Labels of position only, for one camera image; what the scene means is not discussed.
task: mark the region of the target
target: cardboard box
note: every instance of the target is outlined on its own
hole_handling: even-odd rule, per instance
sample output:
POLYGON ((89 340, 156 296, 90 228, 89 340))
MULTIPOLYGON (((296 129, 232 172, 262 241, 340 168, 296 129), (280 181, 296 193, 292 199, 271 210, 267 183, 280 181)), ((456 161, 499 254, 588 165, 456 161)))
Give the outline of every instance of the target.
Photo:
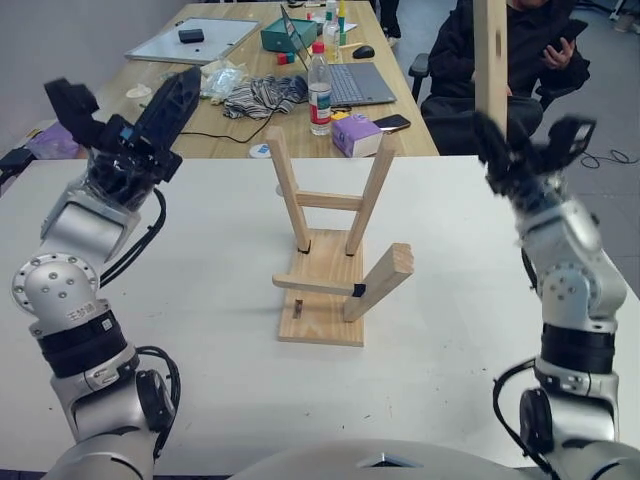
POLYGON ((333 143, 347 157, 368 157, 378 151, 382 130, 364 115, 351 115, 332 124, 333 143))
MULTIPOLYGON (((309 48, 309 46, 316 41, 316 38, 318 38, 318 24, 313 21, 299 20, 297 18, 292 18, 291 21, 300 33, 305 48, 309 48)), ((270 52, 289 53, 296 51, 289 35, 284 29, 284 20, 282 20, 282 18, 276 20, 267 28, 262 29, 260 31, 260 37, 262 38, 262 48, 270 52)))

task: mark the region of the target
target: laptop keyboard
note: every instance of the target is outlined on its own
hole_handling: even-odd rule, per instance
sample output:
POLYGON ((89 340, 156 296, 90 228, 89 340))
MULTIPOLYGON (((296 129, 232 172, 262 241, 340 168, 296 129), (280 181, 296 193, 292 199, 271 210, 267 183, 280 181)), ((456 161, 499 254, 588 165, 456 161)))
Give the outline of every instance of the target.
POLYGON ((331 65, 329 71, 331 72, 331 105, 349 105, 364 100, 346 65, 331 65))

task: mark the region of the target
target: laptop screen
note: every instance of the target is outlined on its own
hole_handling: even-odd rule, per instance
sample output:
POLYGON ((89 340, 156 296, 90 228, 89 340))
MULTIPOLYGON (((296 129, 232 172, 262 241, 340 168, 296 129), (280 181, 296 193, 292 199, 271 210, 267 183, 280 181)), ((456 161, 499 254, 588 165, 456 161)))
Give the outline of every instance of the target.
POLYGON ((280 5, 280 9, 282 10, 282 21, 284 22, 284 28, 287 34, 289 35, 289 39, 293 44, 293 48, 296 49, 296 53, 298 54, 298 57, 300 57, 300 60, 302 61, 304 68, 308 70, 309 69, 309 65, 308 65, 309 52, 307 51, 307 48, 304 46, 304 43, 302 42, 302 37, 300 36, 300 33, 298 33, 296 26, 291 21, 291 17, 289 17, 289 14, 287 13, 287 11, 284 9, 282 5, 280 5))

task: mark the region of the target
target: white wall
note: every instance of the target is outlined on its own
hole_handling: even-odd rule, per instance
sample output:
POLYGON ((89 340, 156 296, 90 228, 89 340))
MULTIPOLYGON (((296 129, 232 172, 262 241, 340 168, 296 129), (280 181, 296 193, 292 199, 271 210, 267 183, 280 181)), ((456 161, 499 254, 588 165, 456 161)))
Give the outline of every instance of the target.
POLYGON ((0 154, 53 118, 43 84, 96 90, 188 0, 0 0, 0 154))

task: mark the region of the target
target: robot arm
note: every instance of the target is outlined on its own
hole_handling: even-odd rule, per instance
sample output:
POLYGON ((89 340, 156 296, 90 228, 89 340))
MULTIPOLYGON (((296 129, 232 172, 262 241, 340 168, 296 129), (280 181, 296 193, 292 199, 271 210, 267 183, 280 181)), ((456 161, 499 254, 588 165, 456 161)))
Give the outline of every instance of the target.
POLYGON ((97 293, 138 209, 182 161, 169 148, 197 106, 200 71, 167 80, 135 125, 118 115, 106 125, 93 120, 98 106, 83 85, 45 88, 60 122, 90 149, 87 171, 54 206, 40 248, 12 285, 18 305, 37 318, 29 329, 76 441, 46 478, 152 478, 177 405, 158 372, 138 370, 137 349, 97 293))
POLYGON ((522 395, 520 439, 528 455, 571 480, 635 478, 632 466, 640 465, 640 452, 617 443, 612 366, 626 285, 604 254, 594 219, 560 176, 584 152, 594 127, 565 117, 551 128, 547 146, 527 141, 514 152, 488 117, 474 118, 487 180, 512 203, 542 302, 542 349, 533 364, 540 387, 522 395))

